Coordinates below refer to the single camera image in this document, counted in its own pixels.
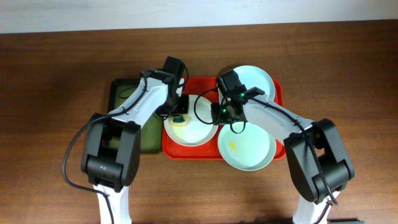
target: plate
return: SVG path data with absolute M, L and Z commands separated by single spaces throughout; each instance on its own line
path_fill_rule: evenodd
M 240 132 L 243 122 L 234 123 L 233 128 Z M 233 133 L 229 125 L 226 125 L 218 136 L 218 149 L 231 166 L 254 171 L 272 161 L 276 152 L 276 141 L 267 131 L 255 124 L 246 123 L 244 131 L 240 134 Z
M 172 123 L 173 118 L 164 121 L 167 135 L 178 144 L 183 146 L 200 146 L 209 141 L 217 132 L 218 126 L 200 122 L 193 112 L 193 105 L 198 95 L 189 95 L 188 114 L 183 115 L 184 126 Z M 199 98 L 197 113 L 200 119 L 211 122 L 211 102 L 204 97 Z
M 275 99 L 275 85 L 266 71 L 252 65 L 239 66 L 234 68 L 234 71 L 248 90 L 257 87 L 263 90 L 271 100 Z

